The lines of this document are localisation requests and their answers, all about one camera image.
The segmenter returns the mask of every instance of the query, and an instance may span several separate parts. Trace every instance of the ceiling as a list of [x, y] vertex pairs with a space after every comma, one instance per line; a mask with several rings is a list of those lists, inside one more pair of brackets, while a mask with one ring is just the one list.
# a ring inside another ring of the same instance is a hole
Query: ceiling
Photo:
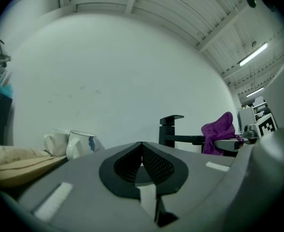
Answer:
[[[256, 3], [253, 9], [246, 0], [60, 0], [61, 6], [76, 4], [78, 12], [132, 14], [173, 32], [234, 85], [241, 102], [265, 87], [284, 62], [284, 22], [262, 0]], [[265, 51], [238, 65], [263, 43]]]

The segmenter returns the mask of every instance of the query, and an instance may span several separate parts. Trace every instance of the beige pillow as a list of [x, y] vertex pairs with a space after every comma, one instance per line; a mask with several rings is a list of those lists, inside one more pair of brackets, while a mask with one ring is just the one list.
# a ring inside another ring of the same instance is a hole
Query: beige pillow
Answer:
[[42, 150], [33, 150], [32, 148], [0, 145], [0, 165], [39, 157], [50, 157], [50, 154]]
[[0, 165], [0, 187], [13, 188], [43, 175], [66, 157], [40, 157]]

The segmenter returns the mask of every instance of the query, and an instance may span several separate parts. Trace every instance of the white tape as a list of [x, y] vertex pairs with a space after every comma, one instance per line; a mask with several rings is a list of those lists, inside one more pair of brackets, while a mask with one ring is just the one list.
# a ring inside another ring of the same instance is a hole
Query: white tape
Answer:
[[50, 221], [58, 211], [61, 204], [66, 200], [72, 188], [72, 184], [62, 182], [61, 185], [34, 212], [34, 215], [42, 221]]
[[209, 167], [209, 168], [217, 169], [217, 170], [224, 171], [224, 172], [228, 172], [229, 169], [230, 169], [230, 167], [228, 167], [228, 166], [219, 165], [219, 164], [211, 162], [211, 161], [207, 162], [206, 166]]

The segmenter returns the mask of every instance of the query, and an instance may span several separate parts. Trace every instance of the teal object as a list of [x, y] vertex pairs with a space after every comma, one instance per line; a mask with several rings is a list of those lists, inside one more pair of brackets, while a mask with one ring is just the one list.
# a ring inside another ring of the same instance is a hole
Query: teal object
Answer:
[[7, 96], [8, 98], [13, 98], [13, 89], [12, 85], [6, 85], [5, 87], [1, 86], [1, 80], [0, 80], [0, 93]]

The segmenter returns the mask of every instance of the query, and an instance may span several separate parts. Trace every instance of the blue pattern on mug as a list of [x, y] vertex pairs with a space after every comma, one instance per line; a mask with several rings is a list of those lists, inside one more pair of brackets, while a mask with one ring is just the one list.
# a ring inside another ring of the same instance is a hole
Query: blue pattern on mug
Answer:
[[95, 144], [94, 144], [94, 141], [93, 141], [93, 137], [89, 137], [88, 141], [89, 141], [90, 149], [94, 152]]

